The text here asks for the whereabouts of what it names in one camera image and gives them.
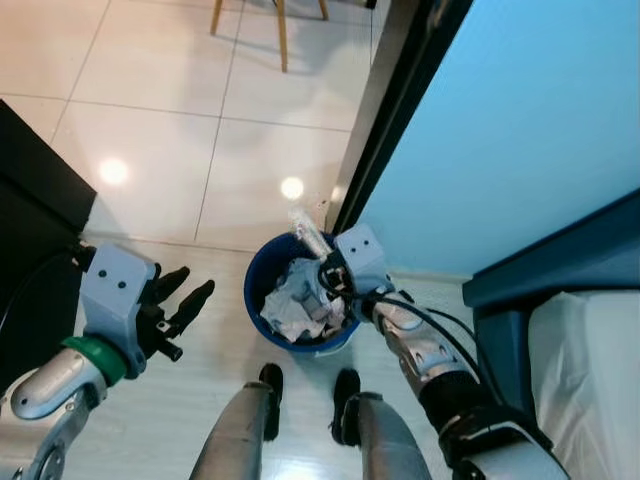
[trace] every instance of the black furniture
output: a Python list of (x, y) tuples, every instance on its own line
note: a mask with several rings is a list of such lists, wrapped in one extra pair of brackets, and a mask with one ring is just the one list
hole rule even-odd
[(464, 284), (478, 342), (512, 406), (535, 418), (528, 348), (532, 311), (561, 291), (607, 289), (640, 289), (640, 190)]
[(0, 391), (73, 333), (81, 273), (67, 247), (95, 195), (0, 100)]

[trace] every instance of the black cable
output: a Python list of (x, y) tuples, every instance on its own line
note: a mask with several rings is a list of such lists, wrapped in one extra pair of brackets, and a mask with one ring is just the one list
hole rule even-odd
[(444, 327), (442, 327), (439, 323), (437, 323), (435, 320), (433, 320), (424, 311), (420, 310), (419, 308), (415, 307), (414, 305), (411, 305), (410, 303), (403, 302), (401, 300), (384, 298), (384, 297), (379, 296), (377, 294), (356, 294), (356, 293), (351, 293), (351, 292), (347, 292), (347, 291), (343, 291), (343, 290), (336, 290), (331, 285), (329, 285), (328, 282), (326, 282), (323, 273), (324, 272), (323, 272), (322, 268), (319, 268), (318, 269), (318, 282), (320, 283), (320, 285), (324, 289), (326, 289), (329, 293), (331, 293), (331, 294), (333, 294), (335, 296), (343, 297), (343, 298), (346, 298), (346, 299), (349, 299), (349, 300), (369, 300), (371, 302), (387, 303), (387, 304), (390, 304), (390, 305), (395, 305), (397, 307), (403, 308), (403, 309), (413, 313), (414, 315), (417, 315), (423, 322), (426, 322), (428, 325), (433, 327), (438, 333), (440, 333), (445, 339), (447, 339), (449, 341), (449, 343), (451, 343), (454, 346), (454, 348), (456, 348), (460, 352), (460, 355), (462, 355), (462, 357), (464, 358), (465, 362), (469, 365), (469, 368), (473, 371), (473, 373), (475, 373), (476, 377), (482, 383), (484, 383), (485, 385), (489, 385), (490, 384), (493, 387), (493, 390), (495, 391), (495, 394), (498, 397), (498, 400), (504, 405), (507, 404), (507, 402), (506, 402), (506, 400), (504, 398), (504, 395), (502, 394), (502, 390), (500, 389), (500, 385), (498, 384), (498, 380), (496, 379), (495, 373), (493, 372), (493, 368), (491, 367), (491, 364), (488, 361), (488, 357), (487, 357), (487, 355), (486, 355), (486, 353), (484, 351), (484, 348), (482, 348), (482, 346), (478, 343), (478, 340), (477, 340), (476, 335), (473, 332), (473, 330), (471, 330), (469, 327), (467, 327), (462, 320), (460, 320), (459, 318), (456, 318), (453, 315), (450, 315), (448, 313), (441, 312), (440, 310), (436, 310), (436, 309), (433, 309), (433, 308), (427, 308), (426, 309), (428, 312), (434, 313), (436, 315), (440, 315), (440, 316), (446, 318), (447, 320), (452, 321), (453, 323), (458, 325), (460, 328), (462, 328), (464, 330), (464, 332), (471, 338), (471, 340), (473, 340), (473, 342), (476, 345), (477, 353), (480, 356), (482, 362), (486, 366), (485, 370), (487, 371), (487, 376), (489, 377), (488, 378), (489, 381), (487, 381), (487, 378), (485, 378), (485, 376), (482, 374), (480, 368), (478, 367), (478, 364), (473, 359), (471, 354), (467, 351), (467, 349), (464, 348), (460, 344), (460, 342), (458, 342), (455, 339), (455, 337), (453, 337), (453, 335), (451, 335), (451, 333), (449, 333), (447, 330), (445, 330)]
[(418, 317), (420, 317), (420, 319), (423, 322), (433, 327), (440, 335), (442, 335), (445, 339), (447, 339), (447, 341), (451, 343), (451, 345), (453, 345), (453, 347), (456, 350), (458, 350), (458, 352), (460, 352), (460, 355), (462, 355), (467, 365), (469, 365), (469, 368), (473, 370), (473, 373), (475, 373), (476, 377), (478, 377), (478, 379), (482, 381), (482, 374), (480, 373), (478, 364), (473, 359), (469, 351), (466, 348), (464, 348), (460, 344), (460, 342), (458, 342), (458, 340), (456, 340), (456, 338), (453, 335), (451, 335), (451, 333), (445, 330), (445, 328), (442, 325), (436, 322), (433, 318), (431, 318), (425, 312), (420, 310), (418, 307), (411, 305), (410, 303), (403, 302), (402, 300), (396, 300), (394, 298), (381, 297), (381, 298), (376, 298), (375, 300), (372, 300), (372, 301), (375, 301), (377, 303), (387, 303), (389, 305), (395, 305), (396, 307), (400, 307), (403, 310), (407, 310), (408, 312), (411, 312), (414, 315), (417, 315)]
[(476, 351), (478, 352), (478, 356), (482, 360), (482, 363), (484, 363), (484, 365), (485, 365), (485, 370), (487, 371), (487, 375), (489, 376), (489, 380), (491, 381), (491, 385), (493, 386), (493, 389), (494, 389), (494, 391), (496, 393), (496, 396), (498, 397), (498, 399), (500, 400), (500, 402), (503, 405), (507, 405), (507, 401), (504, 398), (502, 390), (500, 389), (500, 385), (498, 384), (498, 379), (496, 378), (495, 372), (493, 371), (493, 368), (491, 367), (491, 363), (489, 363), (489, 357), (487, 356), (487, 354), (484, 351), (484, 348), (482, 347), (480, 342), (478, 342), (478, 337), (476, 336), (474, 331), (471, 330), (469, 327), (467, 327), (464, 324), (464, 322), (462, 322), (462, 320), (460, 320), (459, 318), (454, 317), (453, 315), (450, 315), (450, 314), (448, 314), (446, 312), (441, 312), (440, 310), (436, 310), (435, 308), (427, 308), (426, 310), (428, 312), (430, 312), (430, 313), (434, 313), (436, 315), (440, 315), (441, 317), (444, 317), (447, 320), (451, 320), (453, 323), (455, 323), (456, 325), (461, 327), (467, 333), (467, 335), (469, 335), (469, 337), (471, 337), (471, 339), (473, 340), (473, 342), (476, 345)]
[(449, 315), (448, 313), (441, 312), (440, 310), (436, 310), (435, 308), (425, 308), (425, 310), (429, 313), (435, 313), (436, 315), (440, 315), (441, 317), (444, 317), (447, 320), (452, 321), (453, 323), (458, 325), (461, 329), (463, 329), (465, 333), (469, 335), (474, 342), (476, 342), (476, 334), (473, 333), (473, 330), (467, 327), (467, 325), (459, 318), (456, 318), (453, 315)]
[(29, 288), (29, 285), (31, 285), (31, 282), (40, 273), (42, 273), (42, 271), (45, 268), (47, 268), (52, 262), (54, 262), (55, 260), (57, 260), (59, 257), (63, 255), (69, 256), (71, 258), (71, 253), (66, 248), (54, 250), (53, 252), (46, 255), (44, 258), (40, 259), (38, 263), (35, 265), (35, 267), (33, 267), (31, 271), (27, 273), (26, 276), (23, 277), (22, 281), (18, 284), (13, 294), (9, 298), (9, 301), (7, 302), (7, 306), (4, 309), (4, 312), (2, 313), (2, 319), (0, 319), (0, 327), (4, 325), (4, 322), (7, 320), (7, 318), (9, 318), (9, 313), (11, 313), (11, 310), (14, 304), (23, 295), (25, 290)]

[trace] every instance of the white bed sheet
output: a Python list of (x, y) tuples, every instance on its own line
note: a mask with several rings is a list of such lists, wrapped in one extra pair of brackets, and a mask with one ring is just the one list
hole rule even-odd
[(640, 479), (640, 293), (561, 293), (529, 323), (540, 428), (571, 478)]

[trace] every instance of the light blue wall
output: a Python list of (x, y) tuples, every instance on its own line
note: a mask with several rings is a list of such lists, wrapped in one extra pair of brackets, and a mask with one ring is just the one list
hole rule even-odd
[(637, 0), (475, 0), (360, 218), (389, 264), (472, 274), (639, 188), (638, 43)]

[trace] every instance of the wooden chair leg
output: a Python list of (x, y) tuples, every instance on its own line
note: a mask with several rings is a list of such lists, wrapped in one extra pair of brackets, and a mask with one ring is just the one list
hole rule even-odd
[(318, 0), (320, 10), (322, 10), (322, 19), (329, 20), (329, 9), (327, 8), (327, 0)]
[(282, 60), (282, 71), (287, 73), (289, 54), (287, 52), (287, 24), (284, 18), (284, 0), (276, 0), (278, 7), (278, 31), (280, 34), (280, 59)]
[(220, 10), (222, 10), (222, 0), (216, 0), (213, 6), (213, 18), (211, 19), (211, 35), (216, 34), (218, 29), (218, 20), (220, 20)]

